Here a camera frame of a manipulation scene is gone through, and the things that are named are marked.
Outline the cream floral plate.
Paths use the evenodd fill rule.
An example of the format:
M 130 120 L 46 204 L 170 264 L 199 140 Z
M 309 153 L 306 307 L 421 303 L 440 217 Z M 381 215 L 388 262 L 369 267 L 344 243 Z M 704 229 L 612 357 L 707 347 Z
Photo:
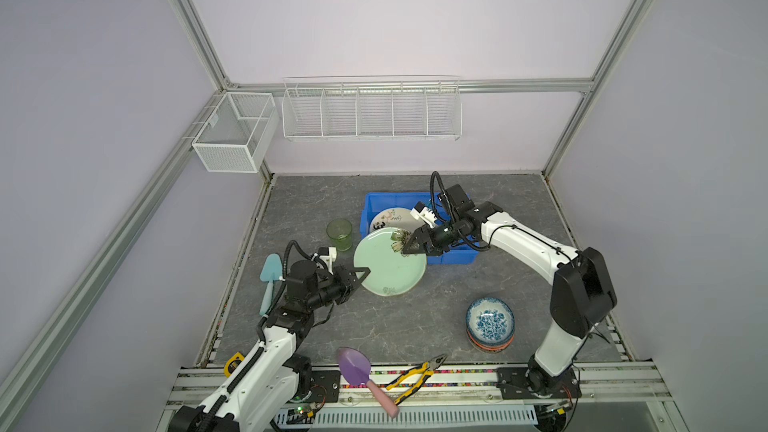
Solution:
M 394 207 L 379 212 L 369 225 L 369 232 L 380 230 L 382 228 L 398 228 L 407 232 L 413 232 L 418 229 L 423 222 L 415 219 L 411 215 L 411 210 Z

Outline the mint green plate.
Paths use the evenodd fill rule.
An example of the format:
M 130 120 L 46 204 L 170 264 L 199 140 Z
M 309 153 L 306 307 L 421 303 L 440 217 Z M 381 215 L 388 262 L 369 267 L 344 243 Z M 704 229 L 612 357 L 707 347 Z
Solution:
M 427 269 L 426 255 L 403 255 L 398 228 L 382 228 L 363 238 L 354 253 L 354 267 L 368 267 L 370 275 L 362 286 L 371 293 L 388 297 L 415 287 Z

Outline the blue floral ceramic bowl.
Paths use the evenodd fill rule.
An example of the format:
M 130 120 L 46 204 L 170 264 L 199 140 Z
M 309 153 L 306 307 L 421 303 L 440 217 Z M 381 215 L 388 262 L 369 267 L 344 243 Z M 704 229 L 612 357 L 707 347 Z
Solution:
M 488 341 L 501 341 L 515 334 L 515 317 L 503 301 L 485 297 L 472 302 L 466 312 L 466 328 Z

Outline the red rimmed bowl underneath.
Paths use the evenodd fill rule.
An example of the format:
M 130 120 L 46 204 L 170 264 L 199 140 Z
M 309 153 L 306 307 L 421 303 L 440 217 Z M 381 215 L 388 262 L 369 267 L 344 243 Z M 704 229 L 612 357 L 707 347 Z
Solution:
M 507 349 L 514 341 L 515 335 L 504 337 L 501 341 L 488 341 L 476 336 L 471 330 L 467 330 L 467 336 L 474 347 L 489 353 L 499 353 Z

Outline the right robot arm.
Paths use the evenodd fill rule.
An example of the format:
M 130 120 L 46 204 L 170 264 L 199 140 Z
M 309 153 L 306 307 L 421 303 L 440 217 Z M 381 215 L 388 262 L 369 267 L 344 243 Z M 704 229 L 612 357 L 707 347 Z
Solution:
M 515 386 L 540 398 L 566 389 L 576 379 L 576 356 L 617 305 L 603 255 L 550 239 L 492 202 L 475 204 L 461 186 L 445 187 L 437 171 L 429 194 L 430 206 L 419 202 L 411 210 L 423 225 L 395 240 L 398 251 L 432 257 L 457 246 L 497 248 L 538 273 L 551 287 L 551 324 Z

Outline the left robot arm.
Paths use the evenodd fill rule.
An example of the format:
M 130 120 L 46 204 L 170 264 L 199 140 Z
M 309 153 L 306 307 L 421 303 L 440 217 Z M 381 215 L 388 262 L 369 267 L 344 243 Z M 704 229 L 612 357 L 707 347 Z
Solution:
M 315 311 L 348 301 L 370 274 L 336 267 L 336 258 L 334 247 L 308 254 L 295 240 L 267 258 L 263 270 L 279 285 L 267 287 L 255 345 L 199 405 L 178 409 L 169 431 L 262 431 L 287 402 L 311 393 L 311 362 L 297 349 L 317 324 Z

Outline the blue plastic bin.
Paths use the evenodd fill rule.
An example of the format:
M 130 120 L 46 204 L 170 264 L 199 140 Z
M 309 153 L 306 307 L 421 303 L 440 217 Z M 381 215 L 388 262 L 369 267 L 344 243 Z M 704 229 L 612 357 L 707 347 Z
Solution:
M 359 231 L 362 238 L 367 237 L 369 225 L 372 219 L 381 211 L 402 207 L 412 209 L 417 202 L 423 202 L 432 208 L 431 196 L 428 192 L 374 192 L 368 193 L 365 197 L 363 209 L 360 216 Z M 429 257 L 429 265 L 468 265 L 474 262 L 478 253 L 466 245 L 452 248 L 449 252 L 436 257 Z

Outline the green glass cup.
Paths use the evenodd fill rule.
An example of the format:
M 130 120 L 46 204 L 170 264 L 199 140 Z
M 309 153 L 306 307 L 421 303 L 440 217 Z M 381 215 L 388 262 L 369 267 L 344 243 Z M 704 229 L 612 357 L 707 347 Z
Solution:
M 339 252 L 345 252 L 353 246 L 353 227 L 352 224 L 343 218 L 337 218 L 330 221 L 326 227 L 326 234 Z

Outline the teal spatula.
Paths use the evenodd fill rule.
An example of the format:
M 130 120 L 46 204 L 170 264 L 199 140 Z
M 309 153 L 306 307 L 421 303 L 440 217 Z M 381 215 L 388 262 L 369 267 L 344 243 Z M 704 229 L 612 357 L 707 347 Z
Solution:
M 260 280 L 266 288 L 259 313 L 262 317 L 267 317 L 274 304 L 277 287 L 283 280 L 283 263 L 278 254 L 272 253 L 266 257 L 260 273 Z

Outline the yellow black pliers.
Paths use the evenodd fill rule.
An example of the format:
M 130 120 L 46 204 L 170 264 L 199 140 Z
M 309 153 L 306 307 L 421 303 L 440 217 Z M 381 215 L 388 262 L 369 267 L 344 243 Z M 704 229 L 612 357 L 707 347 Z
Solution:
M 409 399 L 418 392 L 426 382 L 436 373 L 448 358 L 447 354 L 440 354 L 424 361 L 421 365 L 413 366 L 402 372 L 397 378 L 393 379 L 385 386 L 386 391 L 395 388 L 405 387 L 405 390 L 393 399 L 395 405 Z

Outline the green circuit board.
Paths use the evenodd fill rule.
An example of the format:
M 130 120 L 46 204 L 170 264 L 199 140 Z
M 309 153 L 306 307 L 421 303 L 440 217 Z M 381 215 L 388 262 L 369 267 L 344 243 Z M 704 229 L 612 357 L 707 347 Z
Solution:
M 296 408 L 289 409 L 286 413 L 286 425 L 306 425 L 311 424 L 314 420 L 315 412 L 311 409 Z

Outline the yellow tape measure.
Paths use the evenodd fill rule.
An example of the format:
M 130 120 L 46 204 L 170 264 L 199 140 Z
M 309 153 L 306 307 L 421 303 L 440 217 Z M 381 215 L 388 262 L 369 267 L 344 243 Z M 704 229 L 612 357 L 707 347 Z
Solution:
M 244 360 L 245 356 L 240 352 L 236 352 L 232 355 L 224 365 L 223 371 L 225 376 L 227 378 L 231 377 Z

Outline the small white mesh basket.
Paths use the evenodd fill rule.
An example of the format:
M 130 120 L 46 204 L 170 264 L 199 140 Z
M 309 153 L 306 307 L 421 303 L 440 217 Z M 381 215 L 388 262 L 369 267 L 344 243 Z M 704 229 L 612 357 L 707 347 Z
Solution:
M 258 173 L 278 124 L 272 94 L 225 92 L 192 146 L 208 172 Z

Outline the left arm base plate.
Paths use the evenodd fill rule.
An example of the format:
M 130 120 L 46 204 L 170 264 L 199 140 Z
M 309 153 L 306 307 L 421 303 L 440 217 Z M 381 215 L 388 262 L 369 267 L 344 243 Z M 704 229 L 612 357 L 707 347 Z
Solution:
M 299 388 L 290 403 L 336 403 L 341 391 L 341 373 L 338 369 L 313 369 L 299 376 Z

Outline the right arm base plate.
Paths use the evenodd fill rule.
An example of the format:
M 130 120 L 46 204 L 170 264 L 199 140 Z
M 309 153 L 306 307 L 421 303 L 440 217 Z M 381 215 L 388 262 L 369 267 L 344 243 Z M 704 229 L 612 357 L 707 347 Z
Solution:
M 528 366 L 500 367 L 497 388 L 504 400 L 577 399 L 582 396 L 573 367 L 553 377 L 543 369 Z

